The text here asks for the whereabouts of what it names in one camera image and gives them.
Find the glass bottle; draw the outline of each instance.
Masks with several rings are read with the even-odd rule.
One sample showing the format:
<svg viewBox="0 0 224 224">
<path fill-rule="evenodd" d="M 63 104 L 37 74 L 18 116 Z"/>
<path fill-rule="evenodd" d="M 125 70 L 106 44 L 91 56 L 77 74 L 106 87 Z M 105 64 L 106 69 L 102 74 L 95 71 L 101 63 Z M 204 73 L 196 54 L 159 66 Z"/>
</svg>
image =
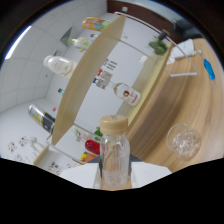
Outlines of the glass bottle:
<svg viewBox="0 0 224 224">
<path fill-rule="evenodd" d="M 46 68 L 49 68 L 52 72 L 68 78 L 71 77 L 77 64 L 77 62 L 70 61 L 67 58 L 52 55 L 48 55 L 43 61 L 43 65 Z"/>
<path fill-rule="evenodd" d="M 37 122 L 37 124 L 39 124 L 49 133 L 53 134 L 55 118 L 53 118 L 50 114 L 45 112 L 36 104 L 31 104 L 29 106 L 28 114 L 31 118 L 33 118 L 34 121 Z"/>
<path fill-rule="evenodd" d="M 162 32 L 159 34 L 159 36 L 149 43 L 149 46 L 154 49 L 154 52 L 156 55 L 163 55 L 167 51 L 167 46 L 163 42 L 163 39 L 166 38 L 166 36 L 169 36 L 169 32 L 166 30 L 162 30 Z"/>
<path fill-rule="evenodd" d="M 114 94 L 126 103 L 137 106 L 141 100 L 141 94 L 132 87 L 124 83 L 114 83 L 109 81 L 108 86 L 114 89 Z"/>
<path fill-rule="evenodd" d="M 122 115 L 104 116 L 100 119 L 103 137 L 100 157 L 105 184 L 122 187 L 127 183 L 130 145 L 126 137 L 128 119 Z"/>
</svg>

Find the white bottle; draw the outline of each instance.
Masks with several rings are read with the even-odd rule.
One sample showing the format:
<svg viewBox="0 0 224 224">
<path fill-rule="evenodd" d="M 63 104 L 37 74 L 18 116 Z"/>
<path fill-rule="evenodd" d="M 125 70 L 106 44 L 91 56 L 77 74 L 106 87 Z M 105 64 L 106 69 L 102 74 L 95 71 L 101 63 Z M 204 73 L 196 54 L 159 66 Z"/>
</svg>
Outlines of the white bottle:
<svg viewBox="0 0 224 224">
<path fill-rule="evenodd" d="M 100 158 L 105 184 L 122 187 L 127 183 L 130 144 L 126 137 L 128 118 L 122 115 L 104 116 L 100 119 Z"/>
<path fill-rule="evenodd" d="M 72 42 L 74 43 L 75 47 L 87 50 L 88 47 L 92 44 L 93 40 L 88 40 L 85 37 L 80 37 L 78 39 L 72 39 Z"/>
<path fill-rule="evenodd" d="M 77 66 L 77 62 L 70 61 L 67 58 L 60 56 L 48 55 L 43 62 L 44 66 L 52 72 L 70 78 Z"/>
<path fill-rule="evenodd" d="M 108 86 L 114 89 L 114 94 L 126 103 L 137 106 L 141 100 L 141 93 L 124 83 L 113 83 L 110 81 Z"/>
</svg>

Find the wooden table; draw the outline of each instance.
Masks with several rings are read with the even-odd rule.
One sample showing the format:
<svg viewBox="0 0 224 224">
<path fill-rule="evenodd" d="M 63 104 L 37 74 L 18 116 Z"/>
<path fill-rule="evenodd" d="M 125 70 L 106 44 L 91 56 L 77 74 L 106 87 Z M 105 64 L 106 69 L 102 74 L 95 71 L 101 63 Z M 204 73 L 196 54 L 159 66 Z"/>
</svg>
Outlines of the wooden table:
<svg viewBox="0 0 224 224">
<path fill-rule="evenodd" d="M 141 116 L 128 132 L 131 153 L 144 162 L 165 166 L 176 172 L 187 166 L 223 158 L 224 155 L 224 74 L 214 51 L 205 39 L 194 39 L 211 63 L 216 79 L 208 77 L 199 53 L 190 57 L 198 76 L 170 77 L 163 72 Z M 172 74 L 195 72 L 187 59 L 166 66 Z M 186 123 L 201 135 L 201 147 L 190 161 L 177 158 L 166 146 L 169 129 Z"/>
</svg>

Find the glass jar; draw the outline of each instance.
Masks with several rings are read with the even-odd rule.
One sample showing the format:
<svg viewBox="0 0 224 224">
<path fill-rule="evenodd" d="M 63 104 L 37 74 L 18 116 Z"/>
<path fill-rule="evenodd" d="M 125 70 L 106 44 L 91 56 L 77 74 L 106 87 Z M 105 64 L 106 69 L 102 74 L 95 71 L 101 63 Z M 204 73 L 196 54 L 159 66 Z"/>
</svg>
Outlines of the glass jar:
<svg viewBox="0 0 224 224">
<path fill-rule="evenodd" d="M 126 137 L 128 119 L 121 115 L 105 116 L 100 119 L 103 137 L 100 156 L 105 184 L 123 187 L 127 183 L 130 144 Z"/>
</svg>

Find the wooden board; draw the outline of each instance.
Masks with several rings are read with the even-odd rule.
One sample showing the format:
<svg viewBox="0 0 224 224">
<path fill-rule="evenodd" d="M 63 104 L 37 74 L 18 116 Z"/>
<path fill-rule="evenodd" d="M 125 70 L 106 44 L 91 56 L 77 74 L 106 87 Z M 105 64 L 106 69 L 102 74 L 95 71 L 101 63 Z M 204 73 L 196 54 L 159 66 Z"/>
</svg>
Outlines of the wooden board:
<svg viewBox="0 0 224 224">
<path fill-rule="evenodd" d="M 69 80 L 56 117 L 52 144 L 55 145 L 73 125 L 82 101 L 99 68 L 121 38 L 124 16 L 119 16 L 101 32 L 78 63 Z"/>
<path fill-rule="evenodd" d="M 144 162 L 165 166 L 176 172 L 187 166 L 223 158 L 224 155 L 224 73 L 214 51 L 205 39 L 194 39 L 195 50 L 202 49 L 211 63 L 216 79 L 214 85 L 197 53 L 190 57 L 198 76 L 173 77 L 163 72 L 144 110 L 127 136 L 131 153 Z M 166 66 L 172 74 L 195 72 L 187 59 Z M 166 145 L 169 129 L 185 122 L 201 135 L 199 153 L 190 161 L 172 154 Z"/>
</svg>

